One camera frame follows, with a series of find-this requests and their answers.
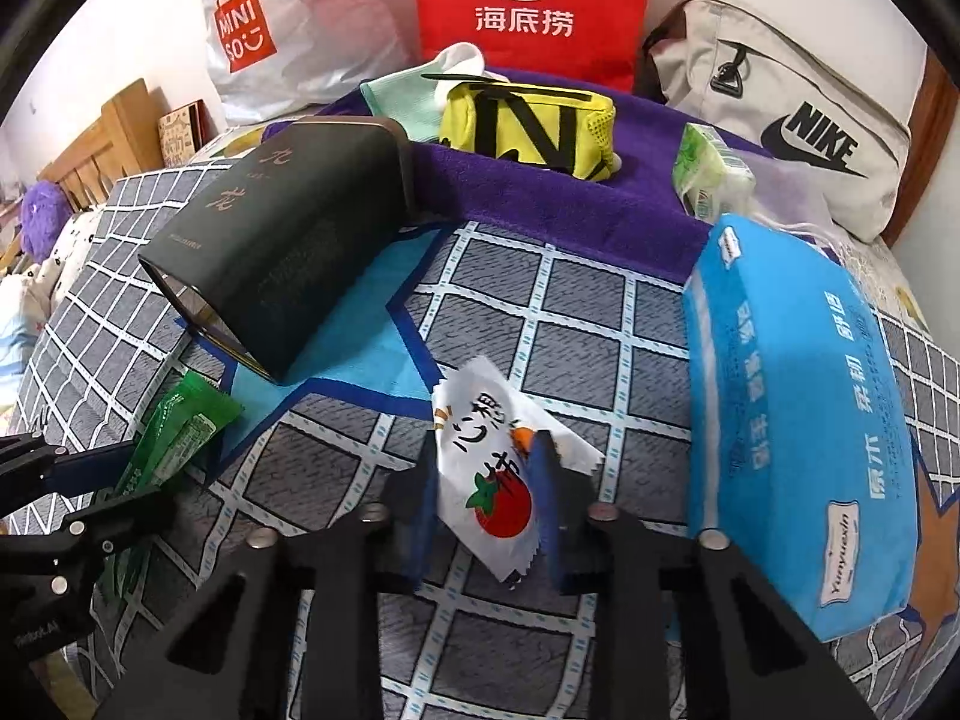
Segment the white snack wrapper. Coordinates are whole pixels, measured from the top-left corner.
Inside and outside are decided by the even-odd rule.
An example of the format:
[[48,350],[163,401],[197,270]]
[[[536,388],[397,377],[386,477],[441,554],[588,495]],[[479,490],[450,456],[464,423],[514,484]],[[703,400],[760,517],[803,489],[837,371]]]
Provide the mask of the white snack wrapper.
[[477,357],[433,389],[438,511],[498,581],[526,574],[539,548],[526,458],[549,430],[567,469],[593,474],[603,455]]

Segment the gray square pattern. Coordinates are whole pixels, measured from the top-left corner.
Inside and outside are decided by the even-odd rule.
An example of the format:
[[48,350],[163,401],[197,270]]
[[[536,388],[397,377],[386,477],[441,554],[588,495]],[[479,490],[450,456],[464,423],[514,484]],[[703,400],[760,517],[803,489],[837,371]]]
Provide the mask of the gray square pattern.
[[[90,262],[41,336],[16,427],[45,429],[71,450],[142,430],[186,370],[216,382],[222,362],[191,343],[136,266],[145,236],[231,162],[164,170],[114,187]],[[680,287],[467,223],[440,249],[406,305],[441,370],[486,354],[512,384],[597,446],[598,496],[654,527],[685,533],[689,391]],[[908,422],[940,495],[960,485],[957,365],[883,318]],[[285,535],[328,526],[371,500],[416,458],[428,423],[306,395],[220,478],[186,469],[178,516],[152,539],[136,587],[117,603],[97,592],[99,629],[77,647],[102,700],[118,674],[252,528]],[[91,496],[48,498],[13,514],[16,533],[49,533]],[[384,714],[392,720],[584,717],[595,598],[562,598],[537,559],[514,589],[498,584],[446,528],[413,598],[380,599]],[[307,608],[301,609],[301,624]],[[918,706],[956,648],[944,626],[907,675],[920,626],[899,617],[834,644],[871,706],[899,720]],[[299,718],[298,640],[291,718]],[[680,648],[671,645],[671,716],[685,716]]]

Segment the purple plush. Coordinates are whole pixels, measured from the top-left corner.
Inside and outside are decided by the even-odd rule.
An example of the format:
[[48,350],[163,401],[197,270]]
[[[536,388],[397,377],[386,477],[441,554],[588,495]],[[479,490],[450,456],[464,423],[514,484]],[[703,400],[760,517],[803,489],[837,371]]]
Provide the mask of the purple plush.
[[43,262],[54,250],[56,238],[73,211],[66,194],[51,181],[37,181],[27,189],[20,204],[20,245],[35,262]]
[[[611,89],[557,76],[502,70],[516,83],[589,89],[613,99],[613,148],[623,167],[603,183],[550,170],[414,143],[416,201],[451,218],[468,218],[558,245],[595,260],[683,283],[709,227],[685,213],[670,180],[687,122],[697,119]],[[359,91],[323,114],[369,116]],[[762,152],[723,133],[729,146]]]

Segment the blue tissue package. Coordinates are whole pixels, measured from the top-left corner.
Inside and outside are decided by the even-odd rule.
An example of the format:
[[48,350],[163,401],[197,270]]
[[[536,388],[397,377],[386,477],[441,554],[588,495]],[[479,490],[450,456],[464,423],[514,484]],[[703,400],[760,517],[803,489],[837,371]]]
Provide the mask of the blue tissue package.
[[683,291],[691,533],[719,528],[822,641],[902,610],[917,493],[899,390],[848,273],[737,215]]

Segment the yellow bag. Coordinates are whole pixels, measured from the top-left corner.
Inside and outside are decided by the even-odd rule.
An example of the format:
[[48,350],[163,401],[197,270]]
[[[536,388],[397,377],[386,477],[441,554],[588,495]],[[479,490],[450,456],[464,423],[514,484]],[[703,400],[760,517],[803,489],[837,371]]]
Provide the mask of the yellow bag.
[[463,81],[446,98],[440,123],[445,146],[587,181],[603,181],[620,168],[613,153],[616,108],[608,97],[481,76],[424,77]]

